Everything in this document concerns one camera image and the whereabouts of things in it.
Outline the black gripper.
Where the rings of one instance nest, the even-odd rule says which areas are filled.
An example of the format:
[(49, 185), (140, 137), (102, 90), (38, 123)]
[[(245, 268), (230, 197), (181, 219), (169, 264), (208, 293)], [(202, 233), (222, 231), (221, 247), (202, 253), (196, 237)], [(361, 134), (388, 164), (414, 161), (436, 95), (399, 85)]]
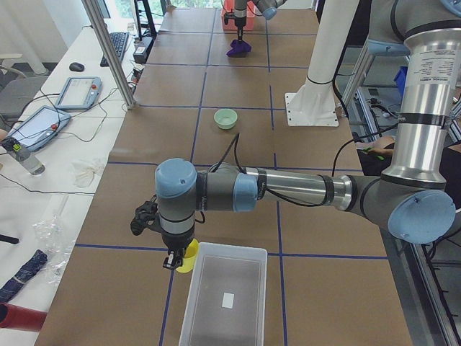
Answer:
[(194, 234), (163, 234), (162, 241), (168, 248), (169, 254), (163, 262), (163, 268), (181, 270), (184, 264), (184, 255), (193, 238)]
[(234, 23), (237, 27), (237, 42), (240, 45), (243, 42), (243, 28), (247, 23), (247, 16), (238, 17), (235, 15)]

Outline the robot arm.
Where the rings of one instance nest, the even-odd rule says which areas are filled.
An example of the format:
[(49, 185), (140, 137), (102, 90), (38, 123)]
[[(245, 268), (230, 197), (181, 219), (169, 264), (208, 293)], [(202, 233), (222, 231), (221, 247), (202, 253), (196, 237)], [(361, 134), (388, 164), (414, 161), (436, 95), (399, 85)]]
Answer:
[[(271, 20), (276, 14), (277, 9), (281, 7), (286, 0), (251, 0), (260, 14), (266, 19)], [(246, 26), (247, 18), (247, 0), (235, 0), (231, 18), (237, 27), (237, 42), (243, 42), (243, 29)]]
[(171, 159), (154, 171), (158, 215), (156, 228), (169, 250), (191, 242), (196, 211), (210, 210), (223, 221), (223, 212), (252, 211), (258, 200), (271, 198), (300, 209), (287, 254), (303, 262), (309, 235), (334, 226), (346, 231), (376, 221), (404, 221), (403, 234), (439, 236), (450, 225), (458, 191), (429, 190), (431, 164), (438, 162), (436, 143), (444, 134), (447, 100), (454, 89), (460, 54), (460, 19), (443, 1), (376, 1), (367, 15), (386, 45), (410, 43), (410, 72), (449, 61), (448, 77), (433, 73), (430, 81), (407, 78), (399, 149), (416, 159), (399, 164), (404, 177), (381, 173), (353, 175), (355, 151), (345, 160), (334, 156), (340, 141), (349, 140), (344, 121), (334, 108), (334, 78), (357, 1), (328, 1), (321, 17), (310, 10), (284, 9), (275, 1), (258, 1), (261, 18), (250, 38), (267, 50), (267, 62), (252, 66), (229, 59), (201, 58), (203, 81), (192, 80), (192, 65), (179, 68), (166, 89), (176, 104), (163, 113), (177, 117), (190, 106), (200, 111), (192, 142), (192, 159), (180, 156), (179, 125), (162, 129)]

